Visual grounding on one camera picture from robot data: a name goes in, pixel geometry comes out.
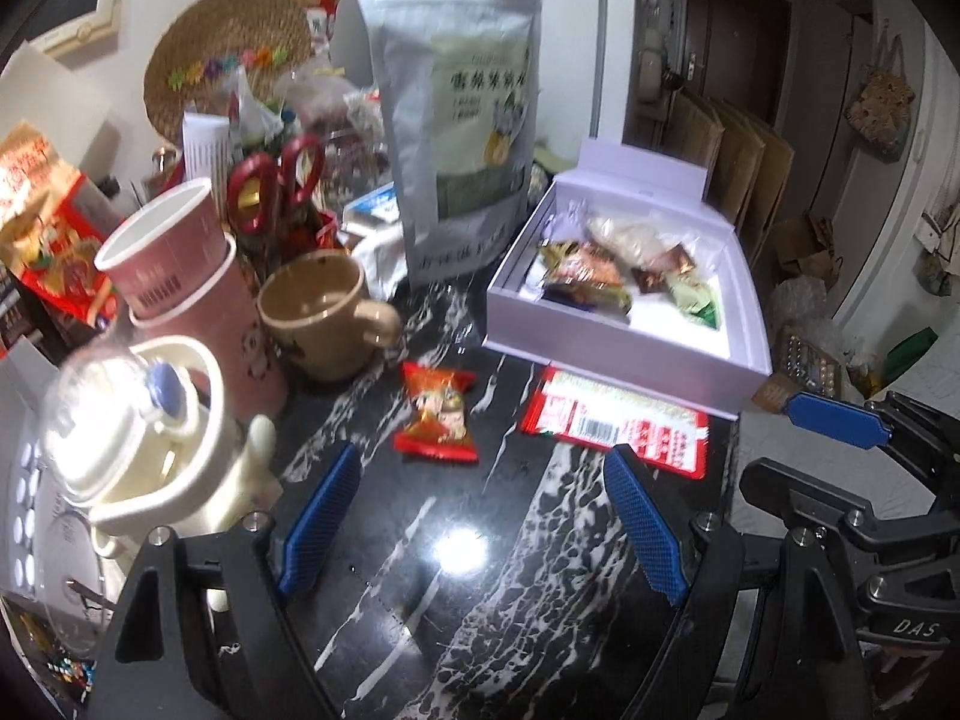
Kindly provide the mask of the silver tea pouch bag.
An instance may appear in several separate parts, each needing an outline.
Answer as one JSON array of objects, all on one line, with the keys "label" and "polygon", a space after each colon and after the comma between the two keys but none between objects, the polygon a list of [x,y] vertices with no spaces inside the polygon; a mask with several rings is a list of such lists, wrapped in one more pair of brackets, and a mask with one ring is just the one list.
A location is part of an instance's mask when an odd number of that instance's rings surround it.
[{"label": "silver tea pouch bag", "polygon": [[415,286],[480,270],[527,205],[542,0],[359,0]]}]

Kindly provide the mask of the clear glass measuring cup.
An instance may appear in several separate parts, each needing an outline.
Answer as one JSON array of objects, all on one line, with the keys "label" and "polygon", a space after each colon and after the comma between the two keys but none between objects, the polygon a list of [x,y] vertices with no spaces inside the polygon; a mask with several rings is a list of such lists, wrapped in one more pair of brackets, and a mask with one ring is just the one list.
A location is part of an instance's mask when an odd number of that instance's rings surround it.
[{"label": "clear glass measuring cup", "polygon": [[73,512],[53,517],[37,548],[37,598],[68,653],[96,655],[121,582],[96,553],[84,518]]}]

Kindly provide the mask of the cream character tumbler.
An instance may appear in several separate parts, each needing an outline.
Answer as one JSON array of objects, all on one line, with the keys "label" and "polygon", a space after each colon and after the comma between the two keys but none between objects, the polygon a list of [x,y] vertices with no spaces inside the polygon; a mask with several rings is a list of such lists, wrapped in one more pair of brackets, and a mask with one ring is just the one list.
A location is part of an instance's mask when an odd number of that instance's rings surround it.
[{"label": "cream character tumbler", "polygon": [[78,349],[39,421],[41,458],[112,561],[135,556],[156,527],[189,538],[270,511],[281,496],[275,444],[267,416],[231,415],[212,351],[182,335]]}]

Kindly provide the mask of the brown ceramic mug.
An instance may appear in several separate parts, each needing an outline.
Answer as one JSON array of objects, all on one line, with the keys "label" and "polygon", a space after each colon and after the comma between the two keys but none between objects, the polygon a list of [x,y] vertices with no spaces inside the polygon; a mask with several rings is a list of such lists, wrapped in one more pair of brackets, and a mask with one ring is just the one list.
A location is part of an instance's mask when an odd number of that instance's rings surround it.
[{"label": "brown ceramic mug", "polygon": [[336,250],[283,265],[260,288],[257,309],[285,358],[317,382],[356,376],[376,349],[402,340],[397,310],[371,298],[363,266]]}]

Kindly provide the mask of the red cartoon snack packet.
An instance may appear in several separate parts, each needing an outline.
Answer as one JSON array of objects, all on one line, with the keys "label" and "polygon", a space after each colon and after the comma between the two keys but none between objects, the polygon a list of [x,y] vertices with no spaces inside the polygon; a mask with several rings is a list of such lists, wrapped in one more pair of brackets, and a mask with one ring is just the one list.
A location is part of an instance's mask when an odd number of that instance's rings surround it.
[{"label": "red cartoon snack packet", "polygon": [[428,460],[477,463],[466,410],[466,395],[475,382],[472,372],[404,362],[402,374],[412,421],[395,434],[394,449]]}]

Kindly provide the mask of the wall intercom panel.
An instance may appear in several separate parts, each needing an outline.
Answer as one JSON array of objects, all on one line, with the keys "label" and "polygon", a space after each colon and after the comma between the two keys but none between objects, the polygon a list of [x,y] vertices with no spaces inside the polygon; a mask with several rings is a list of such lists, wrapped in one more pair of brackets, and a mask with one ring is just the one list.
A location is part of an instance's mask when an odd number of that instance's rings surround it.
[{"label": "wall intercom panel", "polygon": [[117,34],[121,13],[122,0],[47,0],[29,21],[26,41],[59,59]]}]

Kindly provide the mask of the long red snack packet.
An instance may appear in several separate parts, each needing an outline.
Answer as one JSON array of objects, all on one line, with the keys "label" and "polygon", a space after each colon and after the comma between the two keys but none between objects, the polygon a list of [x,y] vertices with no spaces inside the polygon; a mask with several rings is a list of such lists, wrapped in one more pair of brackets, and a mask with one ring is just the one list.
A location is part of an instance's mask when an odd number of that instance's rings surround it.
[{"label": "long red snack packet", "polygon": [[706,413],[553,366],[540,377],[519,429],[585,449],[625,444],[652,468],[688,479],[706,476]]}]

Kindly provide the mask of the lavender open gift box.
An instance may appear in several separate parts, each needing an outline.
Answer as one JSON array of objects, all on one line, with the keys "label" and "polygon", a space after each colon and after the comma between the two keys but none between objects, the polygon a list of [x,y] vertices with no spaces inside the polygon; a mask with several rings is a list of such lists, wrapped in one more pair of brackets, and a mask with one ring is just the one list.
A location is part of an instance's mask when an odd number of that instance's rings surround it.
[{"label": "lavender open gift box", "polygon": [[487,289],[488,348],[734,419],[771,372],[754,280],[708,174],[589,138]]}]

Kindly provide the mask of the brown orange snack packet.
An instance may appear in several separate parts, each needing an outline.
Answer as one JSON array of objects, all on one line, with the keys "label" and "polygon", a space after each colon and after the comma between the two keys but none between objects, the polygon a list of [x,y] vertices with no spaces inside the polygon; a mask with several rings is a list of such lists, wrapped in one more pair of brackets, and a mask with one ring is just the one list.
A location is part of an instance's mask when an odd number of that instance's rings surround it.
[{"label": "brown orange snack packet", "polygon": [[615,260],[592,242],[551,241],[539,245],[545,298],[583,310],[612,310],[628,316],[631,296]]}]

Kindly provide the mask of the purple satin sachet pouch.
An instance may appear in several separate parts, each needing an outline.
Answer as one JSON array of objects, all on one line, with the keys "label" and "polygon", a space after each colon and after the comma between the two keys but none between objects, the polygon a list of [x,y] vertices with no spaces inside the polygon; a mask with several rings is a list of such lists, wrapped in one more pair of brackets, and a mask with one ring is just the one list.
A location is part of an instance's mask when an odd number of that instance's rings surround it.
[{"label": "purple satin sachet pouch", "polygon": [[544,244],[584,244],[589,241],[587,232],[589,205],[583,200],[574,200],[565,206],[557,206],[548,218],[542,234]]}]

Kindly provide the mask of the cardboard box on floor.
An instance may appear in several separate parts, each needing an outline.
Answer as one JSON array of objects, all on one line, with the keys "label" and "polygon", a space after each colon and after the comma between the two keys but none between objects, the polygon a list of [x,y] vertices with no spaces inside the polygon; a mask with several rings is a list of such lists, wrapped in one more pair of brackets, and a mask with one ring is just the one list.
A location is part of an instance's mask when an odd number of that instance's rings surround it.
[{"label": "cardboard box on floor", "polygon": [[841,362],[801,337],[793,327],[782,327],[776,335],[773,367],[802,390],[833,400],[843,395]]}]

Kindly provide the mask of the cardboard sheets stack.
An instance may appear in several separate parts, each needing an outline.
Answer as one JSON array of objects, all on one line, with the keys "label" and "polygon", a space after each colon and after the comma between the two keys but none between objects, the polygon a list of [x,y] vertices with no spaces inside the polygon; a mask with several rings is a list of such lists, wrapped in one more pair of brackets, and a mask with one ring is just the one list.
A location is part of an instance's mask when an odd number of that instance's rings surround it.
[{"label": "cardboard sheets stack", "polygon": [[794,161],[789,143],[766,122],[724,99],[684,89],[674,98],[662,149],[708,171],[704,199],[744,241],[765,234]]}]

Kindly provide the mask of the hanging patterned tote bag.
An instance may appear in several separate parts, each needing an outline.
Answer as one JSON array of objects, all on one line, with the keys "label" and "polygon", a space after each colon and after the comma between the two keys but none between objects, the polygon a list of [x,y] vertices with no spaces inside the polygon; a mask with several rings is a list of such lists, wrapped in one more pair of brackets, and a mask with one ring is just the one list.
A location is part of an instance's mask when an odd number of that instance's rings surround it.
[{"label": "hanging patterned tote bag", "polygon": [[895,163],[907,148],[914,99],[901,36],[887,39],[882,34],[874,61],[844,109],[844,119],[867,151],[878,160]]}]

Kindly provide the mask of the orange red snack bag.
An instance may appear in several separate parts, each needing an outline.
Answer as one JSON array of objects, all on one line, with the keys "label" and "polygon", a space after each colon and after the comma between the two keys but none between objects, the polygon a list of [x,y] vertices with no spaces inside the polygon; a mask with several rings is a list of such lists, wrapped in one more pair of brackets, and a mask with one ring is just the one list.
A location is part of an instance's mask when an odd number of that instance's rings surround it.
[{"label": "orange red snack bag", "polygon": [[122,216],[49,138],[28,122],[2,140],[2,263],[39,299],[89,327],[117,314],[94,259]]}]

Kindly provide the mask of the clear bag with white cord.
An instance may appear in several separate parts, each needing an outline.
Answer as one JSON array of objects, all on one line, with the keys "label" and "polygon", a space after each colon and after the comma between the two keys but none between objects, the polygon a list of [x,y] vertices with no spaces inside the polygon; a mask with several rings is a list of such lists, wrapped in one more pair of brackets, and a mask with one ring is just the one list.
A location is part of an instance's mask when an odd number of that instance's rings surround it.
[{"label": "clear bag with white cord", "polygon": [[630,268],[647,268],[665,252],[658,231],[642,221],[590,215],[589,237]]}]

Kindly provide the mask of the pink paper cup stack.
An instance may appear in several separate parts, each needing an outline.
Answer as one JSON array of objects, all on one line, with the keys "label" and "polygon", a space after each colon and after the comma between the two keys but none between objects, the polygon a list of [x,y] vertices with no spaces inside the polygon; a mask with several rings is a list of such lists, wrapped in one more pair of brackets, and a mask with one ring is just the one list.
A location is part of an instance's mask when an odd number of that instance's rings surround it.
[{"label": "pink paper cup stack", "polygon": [[133,213],[99,247],[94,265],[127,304],[140,338],[182,335],[210,349],[233,418],[281,413],[288,383],[210,179],[184,182]]}]

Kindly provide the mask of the small red candy packet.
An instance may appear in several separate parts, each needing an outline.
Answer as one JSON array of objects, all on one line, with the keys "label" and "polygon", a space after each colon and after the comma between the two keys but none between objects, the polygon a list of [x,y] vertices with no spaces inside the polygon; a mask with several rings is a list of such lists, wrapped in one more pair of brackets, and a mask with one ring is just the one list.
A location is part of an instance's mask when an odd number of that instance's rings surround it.
[{"label": "small red candy packet", "polygon": [[643,294],[667,293],[669,277],[696,277],[698,268],[682,244],[656,255],[646,266],[633,268],[631,276]]}]

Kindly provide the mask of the red handled scissors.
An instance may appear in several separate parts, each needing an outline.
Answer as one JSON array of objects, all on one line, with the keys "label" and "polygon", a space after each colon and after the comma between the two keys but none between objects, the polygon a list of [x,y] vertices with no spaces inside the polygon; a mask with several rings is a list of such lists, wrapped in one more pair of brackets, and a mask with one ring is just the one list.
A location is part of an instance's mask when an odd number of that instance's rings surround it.
[{"label": "red handled scissors", "polygon": [[238,236],[281,236],[304,223],[325,166],[325,146],[303,133],[278,156],[257,151],[229,174],[226,218]]}]

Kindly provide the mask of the woven round straw mat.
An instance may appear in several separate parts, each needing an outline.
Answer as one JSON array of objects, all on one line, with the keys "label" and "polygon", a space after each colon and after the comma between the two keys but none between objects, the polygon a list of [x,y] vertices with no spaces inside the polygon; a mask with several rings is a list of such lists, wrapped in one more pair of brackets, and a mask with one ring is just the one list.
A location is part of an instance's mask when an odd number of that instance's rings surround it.
[{"label": "woven round straw mat", "polygon": [[311,57],[311,33],[296,0],[197,0],[172,21],[143,74],[143,107],[155,132],[181,141],[182,114],[215,109],[213,96],[240,68],[257,96]]}]

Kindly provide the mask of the green candy wrapper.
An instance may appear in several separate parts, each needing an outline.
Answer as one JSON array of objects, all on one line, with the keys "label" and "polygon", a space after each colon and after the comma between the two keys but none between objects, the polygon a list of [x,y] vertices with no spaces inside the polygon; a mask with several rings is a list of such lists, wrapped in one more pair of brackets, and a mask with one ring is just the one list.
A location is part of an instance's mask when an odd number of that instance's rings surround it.
[{"label": "green candy wrapper", "polygon": [[667,273],[665,282],[672,301],[685,317],[703,327],[718,330],[721,325],[718,305],[708,283],[690,273]]}]

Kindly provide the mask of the dark wooden door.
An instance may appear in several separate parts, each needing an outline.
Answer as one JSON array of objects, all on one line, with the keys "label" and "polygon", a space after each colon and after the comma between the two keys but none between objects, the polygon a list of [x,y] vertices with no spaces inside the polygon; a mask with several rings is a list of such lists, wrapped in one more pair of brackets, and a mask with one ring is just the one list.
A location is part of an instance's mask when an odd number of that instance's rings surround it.
[{"label": "dark wooden door", "polygon": [[686,0],[686,89],[727,101],[775,125],[791,26],[789,0]]}]

